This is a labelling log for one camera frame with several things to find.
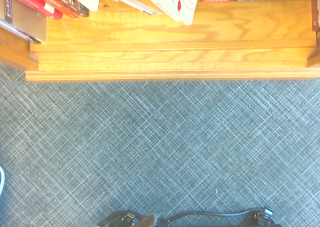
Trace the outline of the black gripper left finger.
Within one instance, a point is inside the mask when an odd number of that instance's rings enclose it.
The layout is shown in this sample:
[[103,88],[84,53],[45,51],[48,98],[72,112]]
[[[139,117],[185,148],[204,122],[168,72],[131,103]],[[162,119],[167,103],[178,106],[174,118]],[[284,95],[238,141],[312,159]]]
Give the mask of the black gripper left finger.
[[104,227],[107,223],[117,217],[122,217],[121,227],[132,227],[138,214],[132,210],[118,211],[107,216],[104,220],[97,224],[98,227]]

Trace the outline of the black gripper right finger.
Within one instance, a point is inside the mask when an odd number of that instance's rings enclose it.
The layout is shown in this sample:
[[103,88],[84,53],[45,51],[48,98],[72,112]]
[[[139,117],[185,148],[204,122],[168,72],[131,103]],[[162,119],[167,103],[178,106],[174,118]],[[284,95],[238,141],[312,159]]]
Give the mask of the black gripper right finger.
[[264,207],[253,215],[253,224],[255,226],[281,227],[274,218],[274,211],[269,207]]

